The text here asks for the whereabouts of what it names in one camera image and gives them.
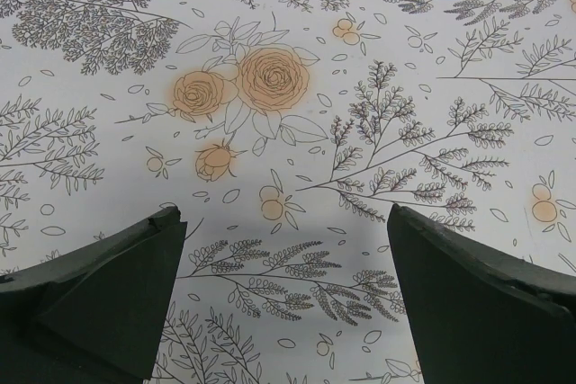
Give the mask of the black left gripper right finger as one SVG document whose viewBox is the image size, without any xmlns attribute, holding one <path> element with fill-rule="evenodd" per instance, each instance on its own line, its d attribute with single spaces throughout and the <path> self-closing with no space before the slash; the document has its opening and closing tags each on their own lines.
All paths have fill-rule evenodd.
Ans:
<svg viewBox="0 0 576 384">
<path fill-rule="evenodd" d="M 426 383 L 573 383 L 575 279 L 395 204 L 392 258 Z"/>
</svg>

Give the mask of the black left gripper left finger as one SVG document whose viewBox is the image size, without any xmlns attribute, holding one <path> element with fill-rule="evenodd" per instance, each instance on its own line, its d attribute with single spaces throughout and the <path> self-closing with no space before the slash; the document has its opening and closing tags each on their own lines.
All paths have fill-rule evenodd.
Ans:
<svg viewBox="0 0 576 384">
<path fill-rule="evenodd" d="M 187 225 L 168 207 L 1 277 L 3 383 L 142 383 L 152 376 Z"/>
</svg>

